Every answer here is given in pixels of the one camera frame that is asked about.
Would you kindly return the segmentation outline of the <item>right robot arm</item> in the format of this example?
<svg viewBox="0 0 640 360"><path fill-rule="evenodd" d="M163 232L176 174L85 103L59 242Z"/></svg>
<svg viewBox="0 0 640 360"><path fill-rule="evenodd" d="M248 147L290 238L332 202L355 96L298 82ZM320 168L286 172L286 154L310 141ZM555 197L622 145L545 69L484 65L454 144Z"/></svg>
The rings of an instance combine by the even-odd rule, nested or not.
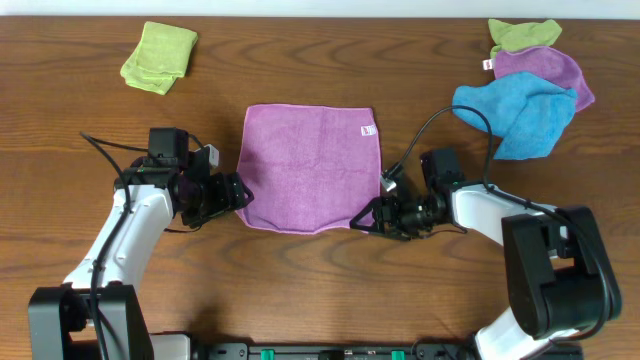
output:
<svg viewBox="0 0 640 360"><path fill-rule="evenodd" d="M451 148L421 157L426 196L402 169L383 174L389 195L372 199L349 225L400 241L450 224L503 248L509 306L459 347L459 359L578 359L578 341L616 319L622 296L592 211L510 195L488 180L469 181Z"/></svg>

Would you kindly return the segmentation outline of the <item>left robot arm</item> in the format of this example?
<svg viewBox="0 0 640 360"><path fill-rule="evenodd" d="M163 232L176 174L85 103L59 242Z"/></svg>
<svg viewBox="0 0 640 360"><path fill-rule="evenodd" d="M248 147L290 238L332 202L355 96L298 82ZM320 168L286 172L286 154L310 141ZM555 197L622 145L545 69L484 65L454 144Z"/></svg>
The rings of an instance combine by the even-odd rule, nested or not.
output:
<svg viewBox="0 0 640 360"><path fill-rule="evenodd" d="M141 157L116 170L113 205L88 253L57 287L39 287L28 304L35 359L194 359L184 333L149 332L137 297L160 237L179 217L185 232L249 205L238 173L217 171L219 152L189 145L175 127L153 128Z"/></svg>

